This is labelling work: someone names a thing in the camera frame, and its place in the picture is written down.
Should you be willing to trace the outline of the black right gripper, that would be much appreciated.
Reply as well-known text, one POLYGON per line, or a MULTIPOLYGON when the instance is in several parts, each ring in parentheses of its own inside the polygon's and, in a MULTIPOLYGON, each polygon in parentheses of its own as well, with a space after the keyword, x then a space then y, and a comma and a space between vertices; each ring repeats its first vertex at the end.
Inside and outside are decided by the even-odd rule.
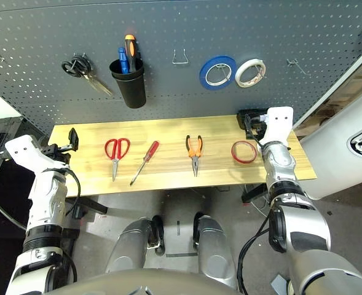
POLYGON ((265 122, 252 122, 251 124, 245 124, 245 133, 247 140, 260 141, 263 139, 267 125, 265 122))

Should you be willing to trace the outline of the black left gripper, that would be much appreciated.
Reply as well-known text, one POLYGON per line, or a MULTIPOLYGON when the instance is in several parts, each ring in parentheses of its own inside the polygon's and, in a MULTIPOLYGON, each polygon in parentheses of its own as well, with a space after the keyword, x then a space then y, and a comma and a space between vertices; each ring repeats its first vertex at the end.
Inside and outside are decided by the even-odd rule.
POLYGON ((41 152, 52 160, 69 164, 71 155, 68 154, 68 151, 78 150, 78 135, 74 128, 69 131, 68 139, 69 144, 66 146, 58 147, 57 144, 51 144, 50 146, 42 148, 41 152))

